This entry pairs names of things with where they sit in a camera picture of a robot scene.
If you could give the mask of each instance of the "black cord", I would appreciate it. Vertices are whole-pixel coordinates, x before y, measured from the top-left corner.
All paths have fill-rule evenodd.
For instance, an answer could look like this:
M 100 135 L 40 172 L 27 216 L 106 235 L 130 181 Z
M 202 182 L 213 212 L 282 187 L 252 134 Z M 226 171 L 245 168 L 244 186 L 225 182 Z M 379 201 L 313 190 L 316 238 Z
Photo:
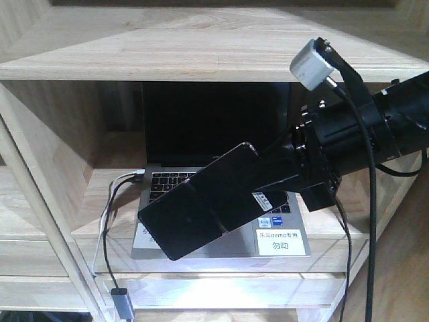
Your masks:
M 382 164 L 377 164 L 376 168 L 380 171 L 383 171 L 384 173 L 391 175 L 391 176 L 411 177 L 411 176 L 416 176 L 421 171 L 421 169 L 423 169 L 423 167 L 426 163 L 428 163 L 428 154 L 427 154 L 426 150 L 422 150 L 422 165 L 420 166 L 420 169 L 418 169 L 416 171 L 398 172 L 398 171 L 391 169 L 391 168 L 388 168 Z
M 375 246 L 377 242 L 377 177 L 375 173 L 375 160 L 371 139 L 363 118 L 359 113 L 356 105 L 346 94 L 344 89 L 337 86 L 333 91 L 342 97 L 350 106 L 353 115 L 361 130 L 365 149 L 367 151 L 367 162 L 369 169 L 369 255 L 368 255 L 368 279 L 367 279 L 367 302 L 365 305 L 365 322 L 371 322 L 373 313 L 373 294 L 374 294 L 374 276 L 375 276 Z
M 351 243 L 351 235 L 350 235 L 350 231 L 349 231 L 349 226 L 347 224 L 347 214 L 344 210 L 343 205 L 341 204 L 341 202 L 338 200 L 337 197 L 335 197 L 335 205 L 338 208 L 341 219 L 343 220 L 343 224 L 341 225 L 341 227 L 344 229 L 344 232 L 346 233 L 347 243 L 349 246 L 349 254 L 347 256 L 347 268 L 346 268 L 346 285 L 345 285 L 345 289 L 344 289 L 343 305 L 341 306 L 341 314 L 340 314 L 340 320 L 339 320 L 339 322 L 343 322 L 344 310 L 346 307 L 347 295 L 349 293 L 349 285 L 350 285 L 350 267 L 351 267 L 352 243 Z
M 105 262 L 106 262 L 106 266 L 107 266 L 107 270 L 109 271 L 109 274 L 112 278 L 113 283 L 115 284 L 115 288 L 119 288 L 119 285 L 116 281 L 116 278 L 113 276 L 113 272 L 112 272 L 112 268 L 110 267 L 110 263 L 109 263 L 109 259 L 107 257 L 107 243 L 106 243 L 106 238 L 107 238 L 107 227 L 109 225 L 109 217 L 110 217 L 110 212 L 111 212 L 111 208 L 112 208 L 112 204 L 113 204 L 113 200 L 115 199 L 115 196 L 117 194 L 117 191 L 119 190 L 119 188 L 127 183 L 127 182 L 133 182 L 135 180 L 134 177 L 131 178 L 127 178 L 123 181 L 121 181 L 113 190 L 111 198 L 109 199 L 109 204 L 107 205 L 107 212 L 106 212 L 106 220 L 105 220 L 105 226 L 103 229 L 103 253 L 105 256 Z

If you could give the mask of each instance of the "white label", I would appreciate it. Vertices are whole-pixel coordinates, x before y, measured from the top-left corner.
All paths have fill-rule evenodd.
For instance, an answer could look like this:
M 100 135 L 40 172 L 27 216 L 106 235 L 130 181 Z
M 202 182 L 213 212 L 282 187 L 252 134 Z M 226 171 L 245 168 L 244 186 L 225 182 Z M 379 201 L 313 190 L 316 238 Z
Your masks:
M 154 250 L 160 250 L 161 248 L 156 243 L 154 238 L 150 235 L 143 224 L 139 223 L 137 225 L 137 232 L 135 233 L 134 238 L 134 248 L 151 248 Z
M 259 255 L 305 256 L 299 229 L 256 229 Z
M 257 220 L 259 228 L 271 228 L 271 219 L 269 217 L 260 217 Z
M 269 203 L 267 197 L 263 193 L 252 193 L 253 198 L 259 203 L 259 206 L 261 206 L 262 210 L 269 211 L 270 209 L 273 209 L 273 206 L 271 203 Z

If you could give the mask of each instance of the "black laptop screen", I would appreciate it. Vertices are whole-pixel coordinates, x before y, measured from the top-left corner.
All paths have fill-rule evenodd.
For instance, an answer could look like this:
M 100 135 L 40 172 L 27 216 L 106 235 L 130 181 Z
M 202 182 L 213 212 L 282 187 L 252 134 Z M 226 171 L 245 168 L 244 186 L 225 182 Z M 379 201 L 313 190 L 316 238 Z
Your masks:
M 288 84 L 144 82 L 147 162 L 204 166 L 241 142 L 260 152 L 286 127 Z

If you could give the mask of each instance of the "laptop keyboard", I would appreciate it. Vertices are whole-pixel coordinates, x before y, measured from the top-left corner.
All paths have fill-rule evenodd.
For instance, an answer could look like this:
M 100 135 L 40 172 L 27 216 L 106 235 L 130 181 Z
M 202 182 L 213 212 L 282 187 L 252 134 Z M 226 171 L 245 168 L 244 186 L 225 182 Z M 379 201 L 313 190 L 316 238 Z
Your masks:
M 178 184 L 184 182 L 194 173 L 195 172 L 153 172 L 149 203 L 172 190 Z M 289 204 L 286 203 L 269 213 L 290 213 Z

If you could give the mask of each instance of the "laptop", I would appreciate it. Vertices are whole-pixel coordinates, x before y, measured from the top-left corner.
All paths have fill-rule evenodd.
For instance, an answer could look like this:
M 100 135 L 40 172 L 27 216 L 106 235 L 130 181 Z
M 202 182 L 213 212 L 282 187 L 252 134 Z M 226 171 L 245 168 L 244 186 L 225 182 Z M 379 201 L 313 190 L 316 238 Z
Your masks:
M 139 210 L 242 142 L 263 151 L 286 127 L 289 83 L 147 82 L 142 88 L 147 166 Z M 184 258 L 309 256 L 296 195 L 287 194 L 282 206 Z M 168 221 L 167 213 L 160 216 Z M 138 220 L 131 258 L 167 258 Z

